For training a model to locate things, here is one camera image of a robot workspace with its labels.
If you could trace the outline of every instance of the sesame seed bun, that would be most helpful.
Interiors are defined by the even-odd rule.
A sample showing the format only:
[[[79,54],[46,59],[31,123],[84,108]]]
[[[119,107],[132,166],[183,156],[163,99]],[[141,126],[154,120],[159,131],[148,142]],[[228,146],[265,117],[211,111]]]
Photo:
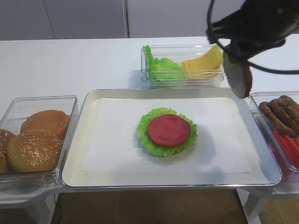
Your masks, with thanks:
[[[21,133],[32,129],[43,129],[64,139],[70,118],[63,111],[40,111],[31,115],[21,126]]]
[[[0,174],[8,173],[10,171],[6,159],[6,148],[14,136],[15,134],[10,131],[0,129]]]
[[[10,140],[7,161],[16,172],[53,170],[58,162],[62,141],[49,131],[34,129]]]

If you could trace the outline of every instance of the lettuce leaf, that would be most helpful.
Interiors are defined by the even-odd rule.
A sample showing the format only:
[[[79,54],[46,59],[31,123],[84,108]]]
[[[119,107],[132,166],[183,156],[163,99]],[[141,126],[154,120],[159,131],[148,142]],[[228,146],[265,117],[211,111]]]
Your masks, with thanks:
[[[139,122],[138,128],[137,128],[137,133],[138,133],[138,137],[142,139],[141,145],[143,147],[147,148],[147,150],[149,150],[154,155],[166,157],[166,156],[173,155],[176,152],[181,152],[184,149],[187,149],[191,144],[193,144],[196,141],[197,125],[193,124],[193,122],[189,118],[187,118],[185,115],[179,114],[178,116],[180,116],[181,118],[186,120],[191,126],[191,133],[190,133],[188,140],[180,146],[175,146],[175,147],[160,146],[160,145],[155,144],[150,139],[150,136],[148,134],[148,126],[149,126],[149,123],[154,118],[164,115],[164,114],[175,114],[176,115],[177,112],[175,110],[168,109],[168,108],[159,108],[159,109],[154,109],[154,110],[150,111],[148,114],[142,116],[142,118]]]
[[[143,52],[147,57],[147,67],[151,79],[184,78],[183,68],[178,63],[169,58],[154,58],[148,45],[143,47]]]

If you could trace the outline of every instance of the clear plastic container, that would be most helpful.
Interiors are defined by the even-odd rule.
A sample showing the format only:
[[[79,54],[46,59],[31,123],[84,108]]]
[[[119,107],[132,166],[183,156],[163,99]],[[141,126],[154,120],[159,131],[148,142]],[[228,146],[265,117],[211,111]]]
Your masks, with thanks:
[[[29,116],[45,110],[63,111],[70,116],[57,167],[52,171],[1,174],[0,189],[47,187],[60,183],[60,173],[79,119],[77,98],[75,96],[17,98],[12,101],[2,118],[0,128],[19,134],[22,123]]]
[[[150,46],[152,55],[155,58],[169,58],[174,62],[181,64],[183,61],[196,59],[207,53],[213,45],[166,45],[166,46]],[[155,71],[155,79],[153,72],[148,70],[147,57],[141,49],[141,72],[143,83],[149,88],[198,88],[198,87],[219,87],[224,80],[224,70],[221,66],[220,70],[193,70],[193,71]],[[212,74],[211,78],[186,78],[185,74]],[[159,76],[165,74],[170,76],[183,76],[183,79],[159,79]]]
[[[289,92],[257,92],[250,96],[249,107],[251,112],[260,127],[261,132],[266,138],[268,146],[271,148],[282,172],[284,182],[289,182],[289,180],[296,180],[298,182],[299,167],[296,167],[287,157],[281,145],[276,140],[273,131],[275,127],[273,124],[262,114],[258,109],[261,102],[270,102],[273,99],[279,98],[282,95],[287,95],[299,103],[299,91],[289,91]]]

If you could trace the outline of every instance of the table leg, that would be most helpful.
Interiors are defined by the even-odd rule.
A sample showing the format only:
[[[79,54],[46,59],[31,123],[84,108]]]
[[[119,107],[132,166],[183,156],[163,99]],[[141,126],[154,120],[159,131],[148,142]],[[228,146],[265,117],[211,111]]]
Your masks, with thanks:
[[[260,224],[258,215],[266,207],[269,200],[260,198],[242,189],[238,189],[237,191],[248,223]]]
[[[55,209],[54,195],[26,207],[26,212],[36,221],[37,224],[50,224]]]

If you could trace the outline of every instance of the cheese slice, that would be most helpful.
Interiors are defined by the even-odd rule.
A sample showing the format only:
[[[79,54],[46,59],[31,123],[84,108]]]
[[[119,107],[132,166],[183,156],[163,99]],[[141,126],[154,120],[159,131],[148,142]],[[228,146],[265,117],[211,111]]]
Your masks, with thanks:
[[[210,78],[217,76],[218,73],[203,72],[203,70],[219,70],[223,61],[223,54],[218,45],[214,45],[203,56],[182,62],[182,67],[186,71],[186,78]]]

